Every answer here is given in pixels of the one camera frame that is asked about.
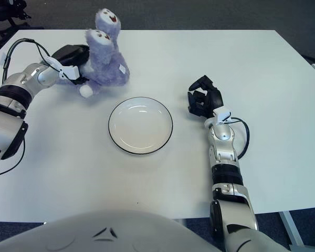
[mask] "purple plush toy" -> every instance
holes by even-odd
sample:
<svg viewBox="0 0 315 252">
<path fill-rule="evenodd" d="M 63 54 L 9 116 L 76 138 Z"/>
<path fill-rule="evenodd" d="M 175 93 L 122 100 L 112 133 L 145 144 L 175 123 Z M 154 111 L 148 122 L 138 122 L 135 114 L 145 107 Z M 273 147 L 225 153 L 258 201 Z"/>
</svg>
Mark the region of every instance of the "purple plush toy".
<svg viewBox="0 0 315 252">
<path fill-rule="evenodd" d="M 102 9 L 96 14 L 96 27 L 98 30 L 86 31 L 90 57 L 79 67 L 79 72 L 89 79 L 79 88 L 85 98 L 99 93 L 104 86 L 122 86 L 130 76 L 117 43 L 120 20 L 108 9 Z"/>
</svg>

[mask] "gray carpet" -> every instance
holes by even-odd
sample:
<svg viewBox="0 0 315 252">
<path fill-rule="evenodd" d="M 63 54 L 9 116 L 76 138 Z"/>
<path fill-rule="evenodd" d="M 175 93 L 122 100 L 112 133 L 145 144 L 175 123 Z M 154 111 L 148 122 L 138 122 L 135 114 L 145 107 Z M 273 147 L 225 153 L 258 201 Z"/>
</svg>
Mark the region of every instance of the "gray carpet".
<svg viewBox="0 0 315 252">
<path fill-rule="evenodd" d="M 27 5 L 28 22 L 46 29 L 93 28 L 94 13 L 103 7 L 121 18 L 123 29 L 274 29 L 299 53 L 315 58 L 315 0 L 33 0 Z M 0 30 L 7 27 L 0 22 Z M 304 243 L 315 246 L 315 208 L 291 214 Z M 257 219 L 261 231 L 288 247 L 277 213 Z M 0 241 L 38 225 L 0 223 Z M 188 219 L 187 226 L 221 248 L 210 236 L 207 218 Z"/>
</svg>

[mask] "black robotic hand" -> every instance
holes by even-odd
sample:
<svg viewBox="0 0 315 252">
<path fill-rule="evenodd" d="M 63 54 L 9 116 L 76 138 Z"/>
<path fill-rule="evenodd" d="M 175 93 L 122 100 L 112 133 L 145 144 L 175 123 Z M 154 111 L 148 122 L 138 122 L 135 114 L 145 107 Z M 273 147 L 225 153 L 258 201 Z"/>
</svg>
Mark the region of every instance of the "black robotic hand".
<svg viewBox="0 0 315 252">
<path fill-rule="evenodd" d="M 195 81 L 190 87 L 188 92 L 189 112 L 196 116 L 203 116 L 206 118 L 213 117 L 213 110 L 223 106 L 223 99 L 220 91 L 215 88 L 213 82 L 204 75 Z M 196 89 L 202 88 L 207 91 L 207 94 L 197 91 Z"/>
</svg>

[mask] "black cable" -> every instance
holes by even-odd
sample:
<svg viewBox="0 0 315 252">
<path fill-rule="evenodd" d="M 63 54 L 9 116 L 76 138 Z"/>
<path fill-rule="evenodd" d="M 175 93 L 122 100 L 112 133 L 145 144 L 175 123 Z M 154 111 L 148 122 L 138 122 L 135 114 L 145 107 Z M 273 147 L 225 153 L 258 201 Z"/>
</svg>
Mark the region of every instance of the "black cable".
<svg viewBox="0 0 315 252">
<path fill-rule="evenodd" d="M 5 173 L 7 173 L 7 172 L 10 172 L 12 169 L 14 169 L 15 167 L 17 167 L 17 166 L 19 165 L 19 163 L 22 161 L 22 159 L 23 159 L 23 157 L 24 157 L 24 155 L 25 155 L 25 150 L 26 150 L 26 141 L 25 141 L 25 139 L 23 138 L 23 152 L 22 152 L 22 156 L 20 157 L 19 162 L 17 162 L 16 165 L 14 165 L 12 168 L 8 169 L 7 171 L 4 171 L 4 172 L 0 173 L 0 175 L 5 174 Z"/>
<path fill-rule="evenodd" d="M 53 70 L 59 72 L 59 70 L 57 70 L 56 68 L 54 68 L 53 66 L 51 66 L 51 65 L 44 59 L 44 57 L 43 57 L 43 55 L 42 55 L 42 53 L 41 53 L 40 48 L 42 48 L 42 50 L 46 53 L 47 56 L 50 56 L 50 54 L 48 53 L 48 51 L 47 51 L 40 43 L 38 43 L 38 42 L 36 42 L 35 40 L 30 39 L 30 38 L 21 38 L 21 39 L 18 39 L 17 41 L 15 41 L 15 42 L 12 44 L 12 46 L 9 48 L 9 50 L 8 50 L 7 56 L 6 56 L 6 58 L 5 58 L 4 67 L 3 67 L 3 68 L 4 68 L 4 72 L 3 72 L 3 75 L 2 75 L 2 84 L 3 84 L 3 83 L 5 82 L 5 80 L 7 79 L 7 73 L 8 73 L 9 64 L 11 63 L 11 59 L 10 59 L 10 58 L 11 58 L 11 56 L 12 56 L 12 53 L 13 53 L 15 47 L 16 47 L 18 44 L 23 43 L 23 42 L 28 42 L 28 43 L 35 44 L 35 45 L 37 46 L 38 52 L 39 52 L 39 54 L 40 54 L 42 60 L 44 61 L 44 63 L 45 63 L 48 67 L 50 67 L 50 68 L 52 68 Z M 68 77 L 65 73 L 63 73 L 63 75 L 64 75 L 68 80 L 70 80 L 69 77 Z"/>
<path fill-rule="evenodd" d="M 237 120 L 237 121 L 235 121 L 235 122 L 227 122 L 226 124 L 232 124 L 232 123 L 236 123 L 236 122 L 242 122 L 243 125 L 244 125 L 244 127 L 245 127 L 245 131 L 246 131 L 246 143 L 245 143 L 245 146 L 244 146 L 243 151 L 238 155 L 238 159 L 241 159 L 241 158 L 245 155 L 245 153 L 246 153 L 246 151 L 247 151 L 247 148 L 248 148 L 248 145 L 250 144 L 250 129 L 249 129 L 247 123 L 244 122 L 242 119 L 237 118 L 237 117 L 231 117 L 231 119 L 234 119 L 234 120 Z"/>
</svg>

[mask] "robotic hand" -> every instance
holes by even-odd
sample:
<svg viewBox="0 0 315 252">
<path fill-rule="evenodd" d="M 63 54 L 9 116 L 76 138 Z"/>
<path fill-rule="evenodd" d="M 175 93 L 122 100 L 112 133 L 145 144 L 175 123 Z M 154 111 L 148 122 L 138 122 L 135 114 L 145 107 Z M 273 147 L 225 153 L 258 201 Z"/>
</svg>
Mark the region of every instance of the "robotic hand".
<svg viewBox="0 0 315 252">
<path fill-rule="evenodd" d="M 198 88 L 207 94 L 197 91 Z M 238 161 L 247 150 L 249 134 L 243 152 L 237 156 L 233 146 L 235 132 L 229 126 L 233 119 L 237 119 L 248 132 L 247 124 L 231 117 L 220 91 L 206 75 L 194 82 L 189 91 L 194 91 L 193 94 L 188 92 L 189 112 L 206 117 L 204 125 L 209 129 L 214 199 L 210 206 L 210 222 L 214 237 L 225 241 L 227 251 L 286 251 L 257 231 L 257 220 L 247 188 L 243 185 Z"/>
</svg>

